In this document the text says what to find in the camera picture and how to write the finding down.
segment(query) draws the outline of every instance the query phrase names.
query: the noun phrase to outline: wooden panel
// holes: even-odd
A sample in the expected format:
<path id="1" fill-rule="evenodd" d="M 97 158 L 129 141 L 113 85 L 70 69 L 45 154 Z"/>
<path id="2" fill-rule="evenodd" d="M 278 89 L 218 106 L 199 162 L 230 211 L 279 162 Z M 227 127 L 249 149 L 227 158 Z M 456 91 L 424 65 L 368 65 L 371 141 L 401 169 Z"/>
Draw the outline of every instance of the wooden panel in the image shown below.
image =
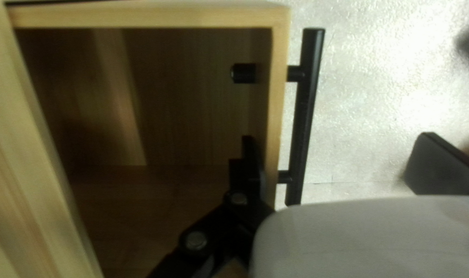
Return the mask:
<path id="1" fill-rule="evenodd" d="M 277 165 L 281 145 L 282 109 L 287 76 L 287 51 L 289 42 L 289 13 L 281 16 L 281 22 L 272 28 L 272 52 L 268 77 L 268 101 L 264 163 L 267 175 L 266 202 L 274 206 L 277 184 Z"/>
<path id="2" fill-rule="evenodd" d="M 17 35 L 67 172 L 75 165 L 145 165 L 121 31 Z"/>
<path id="3" fill-rule="evenodd" d="M 13 26 L 272 27 L 288 8 L 265 1 L 99 1 L 9 7 Z"/>
<path id="4" fill-rule="evenodd" d="M 2 263 L 21 277 L 102 277 L 73 205 L 0 2 L 0 247 L 9 260 Z"/>
<path id="5" fill-rule="evenodd" d="M 125 34 L 149 164 L 225 165 L 239 157 L 241 136 L 248 134 L 250 85 L 233 84 L 229 70 L 251 61 L 251 30 Z"/>

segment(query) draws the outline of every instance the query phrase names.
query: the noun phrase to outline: black metal bracket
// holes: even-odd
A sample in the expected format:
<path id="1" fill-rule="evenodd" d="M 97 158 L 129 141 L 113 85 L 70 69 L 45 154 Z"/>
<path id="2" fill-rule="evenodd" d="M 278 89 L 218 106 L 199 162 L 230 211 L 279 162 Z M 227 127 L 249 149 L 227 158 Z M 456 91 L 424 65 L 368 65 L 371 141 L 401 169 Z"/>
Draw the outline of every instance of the black metal bracket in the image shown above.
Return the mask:
<path id="1" fill-rule="evenodd" d="M 287 184 L 285 204 L 301 203 L 307 165 L 320 59 L 324 46 L 324 29 L 305 28 L 299 66 L 288 66 L 287 82 L 297 82 L 296 102 L 289 154 L 289 169 L 279 171 L 279 184 Z M 255 83 L 255 64 L 235 64 L 231 77 L 235 83 Z"/>
<path id="2" fill-rule="evenodd" d="M 186 229 L 147 278 L 208 278 L 233 258 L 248 268 L 255 232 L 274 210 L 262 200 L 265 177 L 254 138 L 243 136 L 242 145 L 242 159 L 230 160 L 223 203 Z"/>

